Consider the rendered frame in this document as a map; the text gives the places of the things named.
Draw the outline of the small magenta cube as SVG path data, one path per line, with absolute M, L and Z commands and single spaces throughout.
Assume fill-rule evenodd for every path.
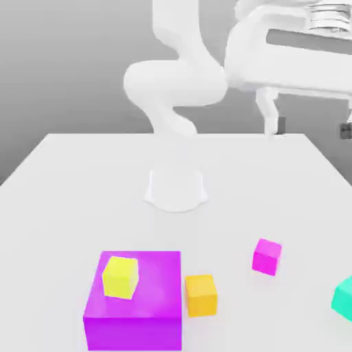
M 252 269 L 275 276 L 281 259 L 281 251 L 281 244 L 260 238 L 254 250 Z

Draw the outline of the large purple box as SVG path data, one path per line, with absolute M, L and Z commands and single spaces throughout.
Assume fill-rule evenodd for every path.
M 102 273 L 112 256 L 138 261 L 132 299 L 105 296 Z M 182 284 L 179 251 L 103 251 L 83 314 L 90 351 L 182 349 Z

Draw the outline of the small teal cube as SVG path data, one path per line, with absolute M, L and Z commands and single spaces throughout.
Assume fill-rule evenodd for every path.
M 331 308 L 352 322 L 352 276 L 335 288 Z

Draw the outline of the small yellow cube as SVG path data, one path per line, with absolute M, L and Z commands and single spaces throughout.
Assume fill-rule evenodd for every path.
M 105 296 L 131 300 L 139 282 L 136 258 L 111 256 L 102 273 Z

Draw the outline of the small orange cube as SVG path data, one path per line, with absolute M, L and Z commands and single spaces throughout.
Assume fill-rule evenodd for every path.
M 212 275 L 187 276 L 185 288 L 189 317 L 214 316 L 217 313 L 218 295 Z

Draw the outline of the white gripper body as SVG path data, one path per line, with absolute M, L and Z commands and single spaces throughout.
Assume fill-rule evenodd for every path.
M 242 91 L 352 97 L 352 34 L 310 32 L 304 8 L 261 5 L 231 30 L 228 84 Z

